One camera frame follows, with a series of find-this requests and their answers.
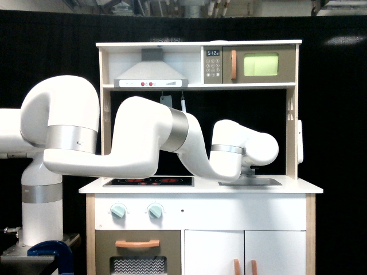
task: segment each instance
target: black curtain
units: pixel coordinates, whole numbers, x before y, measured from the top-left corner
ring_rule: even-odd
[[[366,16],[183,19],[0,11],[0,108],[19,108],[33,86],[61,74],[84,77],[98,91],[97,42],[289,39],[303,41],[299,118],[304,162],[299,165],[299,177],[325,191],[317,195],[317,273],[361,273],[366,208]],[[280,140],[282,151],[284,124],[279,121],[285,113],[278,110],[284,106],[285,92],[274,93],[188,92],[185,97],[206,140],[213,120],[226,117],[270,130]],[[145,96],[158,100],[159,95]],[[172,96],[178,102],[181,94]],[[124,99],[124,95],[113,97],[114,103]],[[258,99],[266,99],[264,105],[256,105]],[[243,110],[249,110],[246,117],[241,115]],[[280,154],[277,163],[263,172],[284,174],[284,160]],[[0,229],[21,225],[20,179],[29,163],[29,159],[0,160]],[[159,169],[162,174],[187,173],[179,165],[163,154]],[[92,180],[64,177],[64,232],[80,233],[83,240],[75,255],[75,274],[86,274],[85,196],[78,189]]]

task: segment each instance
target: range hood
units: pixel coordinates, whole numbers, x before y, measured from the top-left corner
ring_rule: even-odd
[[[163,49],[142,49],[142,60],[114,79],[115,88],[187,87],[188,79],[163,61]]]

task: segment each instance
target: cabinet handle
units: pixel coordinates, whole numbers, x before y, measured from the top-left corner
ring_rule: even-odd
[[[257,264],[255,260],[251,261],[252,264],[252,275],[257,275]]]
[[[116,241],[117,248],[154,248],[159,246],[159,240],[152,240],[148,242],[127,242]]]
[[[240,273],[240,261],[235,259],[235,275],[241,275]]]
[[[236,51],[233,50],[232,51],[232,55],[231,55],[231,59],[232,59],[232,74],[231,74],[231,79],[236,79],[236,75],[237,75],[237,58],[236,58]]]

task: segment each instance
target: oven window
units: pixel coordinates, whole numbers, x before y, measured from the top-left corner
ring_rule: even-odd
[[[111,257],[110,272],[111,275],[167,275],[167,258],[165,256]]]
[[[244,55],[245,76],[277,76],[277,53],[247,53]]]

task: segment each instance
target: electric stovetop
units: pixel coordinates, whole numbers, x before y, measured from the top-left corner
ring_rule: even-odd
[[[193,176],[151,176],[146,179],[113,179],[103,187],[193,187]]]

